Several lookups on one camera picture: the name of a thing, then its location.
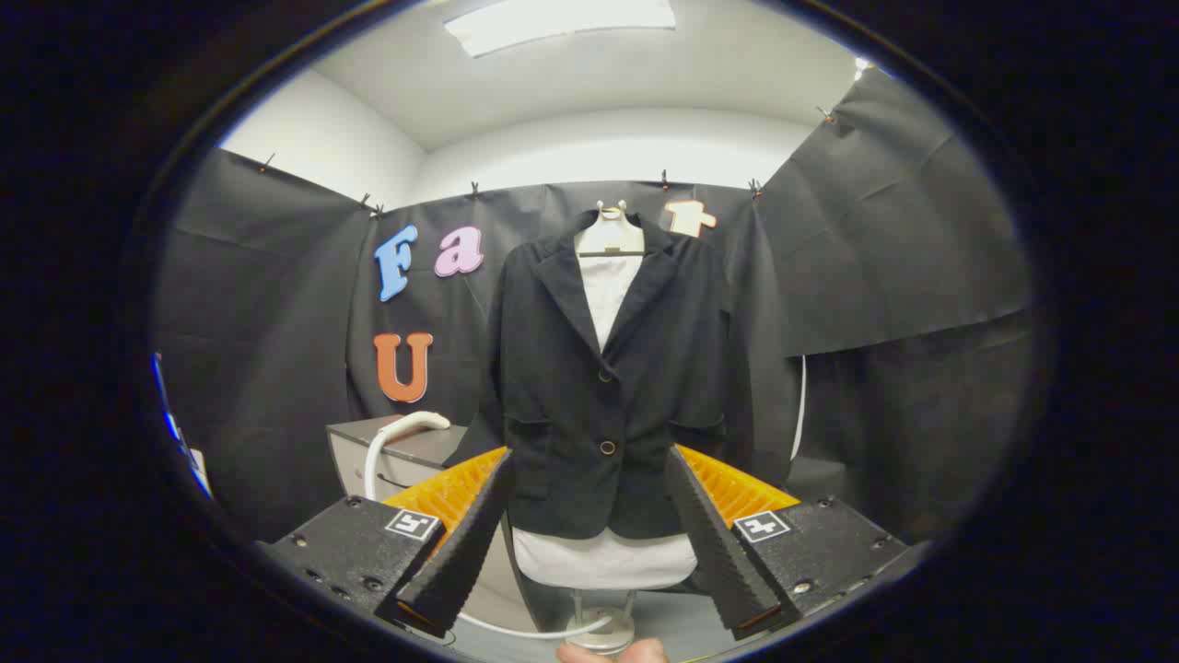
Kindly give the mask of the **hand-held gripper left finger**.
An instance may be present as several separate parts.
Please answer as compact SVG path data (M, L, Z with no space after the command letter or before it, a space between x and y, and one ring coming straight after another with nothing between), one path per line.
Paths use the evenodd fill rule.
M383 501L345 495L262 549L328 600L440 637L474 591L515 483L511 449L489 449Z

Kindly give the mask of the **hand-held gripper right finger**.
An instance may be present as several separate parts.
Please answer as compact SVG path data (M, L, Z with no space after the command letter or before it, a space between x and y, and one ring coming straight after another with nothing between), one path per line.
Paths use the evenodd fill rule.
M665 479L702 587L736 639L834 611L926 558L831 495L785 494L698 449L673 446Z

